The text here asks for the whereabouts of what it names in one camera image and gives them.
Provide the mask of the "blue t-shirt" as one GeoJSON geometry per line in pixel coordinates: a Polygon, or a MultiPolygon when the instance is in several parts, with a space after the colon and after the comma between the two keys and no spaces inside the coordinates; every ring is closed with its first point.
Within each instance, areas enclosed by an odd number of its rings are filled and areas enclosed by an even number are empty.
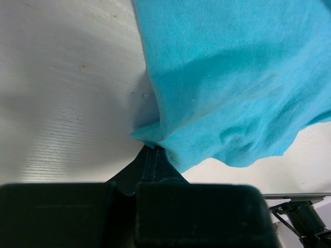
{"type": "Polygon", "coordinates": [[[281,156],[330,121],[330,1],[135,1],[159,120],[132,137],[184,172],[281,156]]]}

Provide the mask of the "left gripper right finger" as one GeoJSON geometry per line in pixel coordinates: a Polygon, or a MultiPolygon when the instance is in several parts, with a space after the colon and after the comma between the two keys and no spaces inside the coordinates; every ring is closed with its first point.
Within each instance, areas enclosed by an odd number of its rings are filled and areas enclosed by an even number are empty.
{"type": "Polygon", "coordinates": [[[162,149],[143,147],[137,247],[278,247],[267,204],[249,185],[191,184],[162,149]]]}

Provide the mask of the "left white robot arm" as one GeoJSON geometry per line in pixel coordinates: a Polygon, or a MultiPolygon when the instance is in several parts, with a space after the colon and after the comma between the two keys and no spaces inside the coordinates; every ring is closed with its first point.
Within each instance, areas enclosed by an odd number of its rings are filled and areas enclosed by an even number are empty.
{"type": "Polygon", "coordinates": [[[304,247],[330,247],[313,207],[324,198],[191,184],[144,146],[104,183],[2,185],[1,247],[278,247],[272,217],[304,247]]]}

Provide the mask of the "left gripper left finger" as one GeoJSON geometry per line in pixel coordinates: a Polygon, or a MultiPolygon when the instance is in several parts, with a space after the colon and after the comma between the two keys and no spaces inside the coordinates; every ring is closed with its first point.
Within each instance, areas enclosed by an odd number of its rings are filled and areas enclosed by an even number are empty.
{"type": "Polygon", "coordinates": [[[1,247],[133,247],[147,150],[105,183],[1,186],[1,247]]]}

